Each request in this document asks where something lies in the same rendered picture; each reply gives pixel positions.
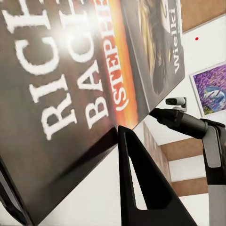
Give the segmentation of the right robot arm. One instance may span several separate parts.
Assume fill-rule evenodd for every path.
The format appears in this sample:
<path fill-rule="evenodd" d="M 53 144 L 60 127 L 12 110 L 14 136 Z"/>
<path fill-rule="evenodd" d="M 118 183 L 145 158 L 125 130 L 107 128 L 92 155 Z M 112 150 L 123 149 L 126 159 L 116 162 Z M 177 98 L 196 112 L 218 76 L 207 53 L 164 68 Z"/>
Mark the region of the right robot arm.
<path fill-rule="evenodd" d="M 226 124 L 187 114 L 187 98 L 166 99 L 172 109 L 154 108 L 150 115 L 167 128 L 202 139 L 209 194 L 209 226 L 226 226 Z"/>

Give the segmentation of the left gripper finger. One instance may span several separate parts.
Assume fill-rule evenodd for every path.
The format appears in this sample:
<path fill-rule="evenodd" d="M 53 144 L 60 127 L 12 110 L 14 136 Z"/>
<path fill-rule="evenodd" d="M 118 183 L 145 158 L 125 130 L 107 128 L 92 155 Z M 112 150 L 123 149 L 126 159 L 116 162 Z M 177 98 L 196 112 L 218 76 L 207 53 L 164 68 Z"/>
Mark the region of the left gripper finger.
<path fill-rule="evenodd" d="M 197 226 L 136 133 L 118 127 L 121 226 Z M 137 208 L 129 157 L 146 210 Z"/>

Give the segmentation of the hardback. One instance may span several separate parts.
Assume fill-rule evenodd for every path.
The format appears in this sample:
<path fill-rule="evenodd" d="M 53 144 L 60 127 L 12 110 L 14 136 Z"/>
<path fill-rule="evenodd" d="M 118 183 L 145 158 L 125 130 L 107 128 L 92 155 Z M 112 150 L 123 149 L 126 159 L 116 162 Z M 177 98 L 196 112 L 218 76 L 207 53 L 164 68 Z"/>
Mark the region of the hardback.
<path fill-rule="evenodd" d="M 185 78 L 180 0 L 0 0 L 0 201 L 38 226 Z"/>

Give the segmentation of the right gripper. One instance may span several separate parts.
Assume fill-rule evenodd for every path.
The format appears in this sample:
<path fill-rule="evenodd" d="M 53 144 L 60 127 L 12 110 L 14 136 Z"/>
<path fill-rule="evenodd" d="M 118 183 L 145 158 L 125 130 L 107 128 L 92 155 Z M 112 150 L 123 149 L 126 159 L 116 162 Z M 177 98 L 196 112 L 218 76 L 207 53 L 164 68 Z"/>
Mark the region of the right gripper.
<path fill-rule="evenodd" d="M 167 128 L 190 135 L 196 127 L 196 119 L 181 110 L 154 108 L 150 115 Z"/>

